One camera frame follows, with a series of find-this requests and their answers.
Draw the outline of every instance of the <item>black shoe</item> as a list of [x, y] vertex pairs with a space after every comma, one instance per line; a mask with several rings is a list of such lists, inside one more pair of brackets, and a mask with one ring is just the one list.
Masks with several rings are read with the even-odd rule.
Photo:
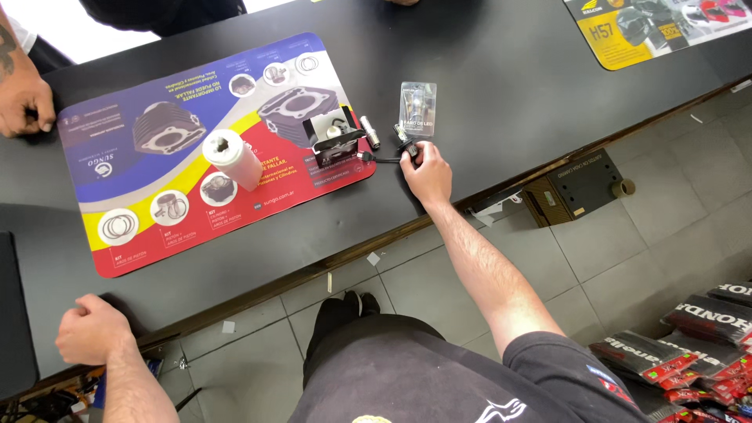
[[353, 307], [353, 311], [358, 313], [360, 317], [363, 313], [363, 301], [361, 301], [358, 294], [355, 291], [347, 291], [344, 293], [344, 302], [349, 303]]
[[381, 314], [381, 307], [378, 305], [378, 301], [376, 300], [376, 297], [373, 296], [373, 294], [366, 292], [365, 294], [360, 296], [360, 299], [363, 302], [363, 313], [360, 314], [360, 317], [368, 317]]

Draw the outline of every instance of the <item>tattoo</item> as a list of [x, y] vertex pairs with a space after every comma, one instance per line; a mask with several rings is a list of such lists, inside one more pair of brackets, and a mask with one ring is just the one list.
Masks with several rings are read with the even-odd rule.
[[13, 36], [3, 25], [0, 25], [0, 38], [2, 39], [2, 44], [0, 44], [0, 66], [2, 67], [2, 72], [0, 73], [3, 74], [0, 75], [0, 82], [2, 82], [3, 77], [12, 75], [13, 70], [15, 70], [10, 53], [16, 50], [17, 46]]

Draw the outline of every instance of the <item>black sleeve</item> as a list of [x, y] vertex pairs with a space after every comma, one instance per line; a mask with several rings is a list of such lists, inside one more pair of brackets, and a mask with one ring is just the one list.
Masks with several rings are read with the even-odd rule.
[[564, 336], [532, 332], [504, 351], [505, 366], [567, 403], [583, 421], [639, 421], [647, 417], [611, 371]]

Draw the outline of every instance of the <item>white cylindrical container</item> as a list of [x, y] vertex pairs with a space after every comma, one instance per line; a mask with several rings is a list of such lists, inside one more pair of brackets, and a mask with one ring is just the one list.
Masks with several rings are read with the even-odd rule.
[[253, 191], [261, 181], [264, 167], [248, 143], [235, 131], [218, 129], [202, 145], [204, 157], [228, 178]]

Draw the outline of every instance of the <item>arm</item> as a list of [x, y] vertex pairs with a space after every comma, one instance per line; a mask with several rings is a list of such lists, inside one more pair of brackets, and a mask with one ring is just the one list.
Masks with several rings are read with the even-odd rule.
[[[27, 111], [35, 111], [36, 117]], [[53, 122], [52, 90], [21, 50], [0, 6], [0, 133], [12, 138], [49, 132]]]
[[525, 333], [543, 330], [563, 335], [517, 267], [451, 205], [452, 171], [437, 147], [430, 142], [417, 145], [421, 149], [417, 169], [408, 155], [402, 156], [405, 179], [441, 233], [459, 280], [491, 328], [499, 356]]
[[105, 423], [179, 422], [170, 398], [138, 352], [126, 317], [94, 294], [76, 300], [55, 344], [66, 363], [107, 365]]

